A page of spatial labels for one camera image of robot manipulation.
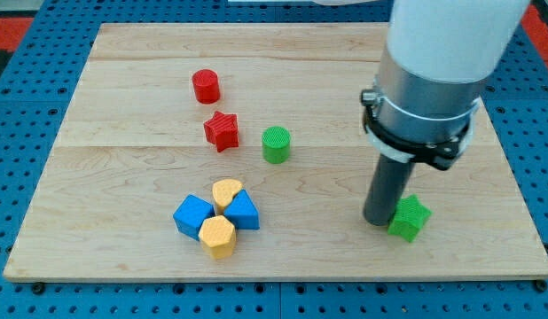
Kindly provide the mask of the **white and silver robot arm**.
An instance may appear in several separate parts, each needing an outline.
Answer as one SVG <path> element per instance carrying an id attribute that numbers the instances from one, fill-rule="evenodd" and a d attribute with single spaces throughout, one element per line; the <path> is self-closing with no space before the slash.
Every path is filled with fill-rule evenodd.
<path id="1" fill-rule="evenodd" d="M 372 87 L 360 94 L 363 126 L 380 157 L 364 218 L 384 226 L 425 163 L 448 170 L 469 145 L 486 81 L 528 0 L 396 0 Z"/>

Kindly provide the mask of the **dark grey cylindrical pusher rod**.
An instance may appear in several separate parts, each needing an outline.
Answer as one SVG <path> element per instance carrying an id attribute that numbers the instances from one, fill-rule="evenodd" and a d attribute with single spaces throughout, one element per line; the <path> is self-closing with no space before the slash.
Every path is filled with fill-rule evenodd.
<path id="1" fill-rule="evenodd" d="M 415 164 L 402 163 L 385 155 L 379 161 L 364 203 L 364 218 L 375 226 L 387 226 L 403 195 Z"/>

